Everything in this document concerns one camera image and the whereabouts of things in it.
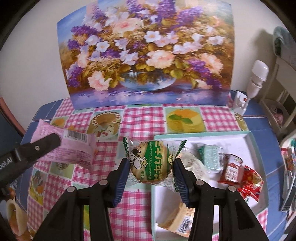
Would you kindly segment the pink snack packet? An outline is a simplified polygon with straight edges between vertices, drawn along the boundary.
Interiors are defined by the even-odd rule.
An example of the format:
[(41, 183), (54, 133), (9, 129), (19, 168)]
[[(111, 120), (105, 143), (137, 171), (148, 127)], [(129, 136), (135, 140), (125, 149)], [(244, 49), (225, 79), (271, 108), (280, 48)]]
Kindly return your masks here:
[(97, 148), (94, 134), (59, 128), (40, 119), (33, 133), (31, 143), (52, 133), (60, 137), (61, 144), (41, 157), (40, 161), (77, 164), (89, 171), (94, 169), (94, 157)]

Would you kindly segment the white teal-rimmed tray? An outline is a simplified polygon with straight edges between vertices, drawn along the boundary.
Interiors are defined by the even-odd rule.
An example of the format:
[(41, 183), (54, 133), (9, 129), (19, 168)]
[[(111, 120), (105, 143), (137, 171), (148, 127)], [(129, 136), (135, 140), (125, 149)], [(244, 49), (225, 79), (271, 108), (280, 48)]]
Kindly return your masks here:
[[(166, 134), (154, 137), (157, 141), (186, 141), (185, 147), (196, 150), (205, 145), (221, 147), (243, 161), (243, 166), (256, 171), (263, 180), (266, 175), (262, 157), (250, 131)], [(268, 207), (268, 191), (263, 186), (258, 200), (250, 197), (244, 201), (232, 184), (219, 182), (220, 174), (211, 174), (209, 181), (197, 179), (177, 161), (174, 172), (181, 190), (173, 192), (166, 187), (152, 186), (151, 223), (154, 240), (185, 240), (176, 233), (159, 227), (159, 223), (173, 213), (181, 202), (196, 208), (193, 217), (187, 217), (177, 226), (179, 231), (187, 227), (188, 240), (267, 240), (260, 215)]]

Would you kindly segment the round cookie green wrapper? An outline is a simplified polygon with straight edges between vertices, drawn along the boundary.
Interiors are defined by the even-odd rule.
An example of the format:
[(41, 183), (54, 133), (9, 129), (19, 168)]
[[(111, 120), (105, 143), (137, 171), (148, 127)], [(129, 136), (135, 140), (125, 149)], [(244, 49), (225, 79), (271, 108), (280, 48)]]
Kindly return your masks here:
[(143, 183), (177, 191), (173, 162), (184, 148), (182, 141), (139, 141), (124, 137), (123, 146), (130, 165), (127, 184)]

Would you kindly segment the checkered food-print tablecloth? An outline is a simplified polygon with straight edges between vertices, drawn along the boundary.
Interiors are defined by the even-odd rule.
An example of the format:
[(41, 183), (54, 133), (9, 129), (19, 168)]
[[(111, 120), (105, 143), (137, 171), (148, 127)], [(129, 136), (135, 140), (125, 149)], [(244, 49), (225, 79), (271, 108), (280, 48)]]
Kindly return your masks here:
[(70, 185), (88, 187), (105, 178), (120, 160), (132, 153), (140, 143), (150, 141), (157, 134), (169, 131), (169, 116), (180, 114), (197, 116), (203, 132), (236, 131), (234, 114), (227, 107), (194, 104), (161, 104), (148, 106), (109, 106), (75, 110), (69, 98), (42, 106), (35, 114), (23, 138), (26, 143), (33, 135), (39, 120), (69, 130), (86, 133), (95, 116), (107, 121), (110, 116), (119, 120), (110, 133), (97, 128), (97, 152), (93, 169), (77, 164), (59, 164), (41, 159), (32, 169), (28, 192), (20, 191), (18, 200), (26, 206), (28, 225), (35, 232), (63, 191)]

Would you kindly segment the floral painting canvas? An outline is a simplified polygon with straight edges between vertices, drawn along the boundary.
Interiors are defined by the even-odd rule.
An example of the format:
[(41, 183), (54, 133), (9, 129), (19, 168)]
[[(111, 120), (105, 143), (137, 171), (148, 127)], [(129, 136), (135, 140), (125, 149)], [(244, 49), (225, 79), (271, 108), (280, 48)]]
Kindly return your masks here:
[(225, 105), (234, 20), (224, 1), (95, 1), (57, 23), (75, 109)]

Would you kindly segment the cream text snack packet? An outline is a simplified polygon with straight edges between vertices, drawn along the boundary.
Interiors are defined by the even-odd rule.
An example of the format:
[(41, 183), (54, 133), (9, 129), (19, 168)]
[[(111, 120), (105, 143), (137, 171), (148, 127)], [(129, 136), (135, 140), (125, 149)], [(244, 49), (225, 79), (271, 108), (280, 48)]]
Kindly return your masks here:
[(178, 157), (181, 159), (185, 169), (192, 171), (197, 179), (209, 181), (209, 174), (202, 161), (194, 156), (188, 149), (180, 151)]

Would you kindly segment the yellow cake snack packet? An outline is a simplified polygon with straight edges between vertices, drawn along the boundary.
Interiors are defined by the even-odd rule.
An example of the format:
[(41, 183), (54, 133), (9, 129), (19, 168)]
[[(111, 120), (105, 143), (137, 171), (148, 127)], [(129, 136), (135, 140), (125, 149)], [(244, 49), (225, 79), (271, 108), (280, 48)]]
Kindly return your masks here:
[(194, 219), (195, 208), (188, 208), (180, 202), (178, 207), (169, 214), (164, 222), (159, 223), (158, 227), (172, 233), (188, 238)]

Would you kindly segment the white wooden shelf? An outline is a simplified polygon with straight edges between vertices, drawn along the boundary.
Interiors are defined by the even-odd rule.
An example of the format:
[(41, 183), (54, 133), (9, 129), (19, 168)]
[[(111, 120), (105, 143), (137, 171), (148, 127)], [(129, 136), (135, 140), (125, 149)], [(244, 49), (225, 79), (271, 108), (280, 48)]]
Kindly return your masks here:
[(275, 65), (259, 103), (277, 138), (282, 139), (295, 129), (295, 107), (291, 112), (285, 108), (289, 98), (295, 103), (295, 40), (288, 30), (274, 29), (273, 52)]

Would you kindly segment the red peanut snack packet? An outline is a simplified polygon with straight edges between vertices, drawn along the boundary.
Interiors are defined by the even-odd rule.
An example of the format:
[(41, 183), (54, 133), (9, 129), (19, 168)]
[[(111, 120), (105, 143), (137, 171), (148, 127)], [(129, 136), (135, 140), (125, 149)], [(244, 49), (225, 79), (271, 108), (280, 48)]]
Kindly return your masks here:
[(258, 202), (263, 185), (264, 180), (262, 179), (262, 176), (252, 168), (245, 165), (240, 187), (238, 188), (238, 192), (243, 199), (251, 197)]

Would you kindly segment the red white milk biscuit packet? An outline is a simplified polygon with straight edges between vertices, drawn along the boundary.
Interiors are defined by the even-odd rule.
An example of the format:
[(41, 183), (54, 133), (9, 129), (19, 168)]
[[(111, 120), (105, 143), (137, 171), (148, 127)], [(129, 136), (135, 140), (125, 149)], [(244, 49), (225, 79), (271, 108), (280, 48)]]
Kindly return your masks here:
[(226, 154), (224, 169), (218, 183), (228, 185), (238, 185), (243, 169), (243, 161), (240, 157), (233, 154)]

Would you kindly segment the blue quilted cloth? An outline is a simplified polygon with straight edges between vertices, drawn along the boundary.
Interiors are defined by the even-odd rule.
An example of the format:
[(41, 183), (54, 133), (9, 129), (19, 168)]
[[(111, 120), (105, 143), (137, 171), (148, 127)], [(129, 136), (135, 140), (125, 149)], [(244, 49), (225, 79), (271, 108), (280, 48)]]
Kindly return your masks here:
[(285, 171), (280, 144), (264, 110), (255, 99), (249, 102), (244, 120), (257, 142), (266, 175), (265, 186), (269, 197), (266, 234), (269, 240), (280, 240), (287, 224), (287, 213), (280, 210)]

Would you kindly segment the smartphone on stand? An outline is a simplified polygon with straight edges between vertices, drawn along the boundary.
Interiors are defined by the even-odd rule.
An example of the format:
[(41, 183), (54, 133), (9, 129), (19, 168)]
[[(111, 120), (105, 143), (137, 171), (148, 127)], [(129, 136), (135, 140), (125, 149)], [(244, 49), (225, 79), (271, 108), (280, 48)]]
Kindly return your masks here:
[(283, 182), (283, 204), (281, 206), (282, 212), (288, 212), (292, 203), (295, 200), (295, 172), (285, 170)]

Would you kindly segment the pale green barcode packet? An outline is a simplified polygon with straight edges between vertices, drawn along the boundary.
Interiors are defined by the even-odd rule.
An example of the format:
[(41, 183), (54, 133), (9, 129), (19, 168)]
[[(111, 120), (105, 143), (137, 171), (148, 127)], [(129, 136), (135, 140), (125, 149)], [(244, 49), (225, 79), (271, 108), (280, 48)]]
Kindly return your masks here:
[(224, 149), (216, 145), (202, 145), (198, 148), (198, 154), (207, 171), (217, 174), (224, 168)]

